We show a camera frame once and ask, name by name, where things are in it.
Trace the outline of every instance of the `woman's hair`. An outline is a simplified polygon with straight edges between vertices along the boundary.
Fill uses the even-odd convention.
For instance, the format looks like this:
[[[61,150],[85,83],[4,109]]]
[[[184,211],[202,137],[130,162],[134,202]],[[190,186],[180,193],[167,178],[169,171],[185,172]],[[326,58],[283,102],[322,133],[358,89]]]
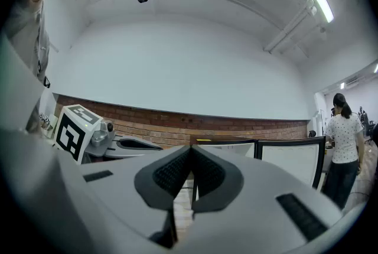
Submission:
[[[345,96],[341,93],[336,93],[333,97],[333,105],[336,105],[339,108],[342,108],[341,115],[348,119],[352,114],[352,110],[350,109],[347,101],[345,100]]]

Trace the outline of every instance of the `grey shirt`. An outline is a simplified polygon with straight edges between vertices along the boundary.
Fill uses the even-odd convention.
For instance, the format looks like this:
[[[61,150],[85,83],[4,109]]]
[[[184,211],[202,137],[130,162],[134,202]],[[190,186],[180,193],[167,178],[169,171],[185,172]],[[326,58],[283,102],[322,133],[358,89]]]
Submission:
[[[50,50],[43,1],[34,3],[30,0],[17,0],[9,13],[4,31],[19,57],[43,83]],[[39,102],[33,109],[26,127],[28,132],[39,131],[38,109]]]

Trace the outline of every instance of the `dark pants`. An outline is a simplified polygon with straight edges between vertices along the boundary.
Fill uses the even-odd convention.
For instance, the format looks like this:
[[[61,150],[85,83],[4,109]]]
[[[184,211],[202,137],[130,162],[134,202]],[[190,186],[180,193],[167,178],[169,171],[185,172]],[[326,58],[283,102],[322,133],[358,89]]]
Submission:
[[[340,209],[343,209],[347,203],[358,168],[358,160],[344,164],[331,163],[323,193],[338,205]]]

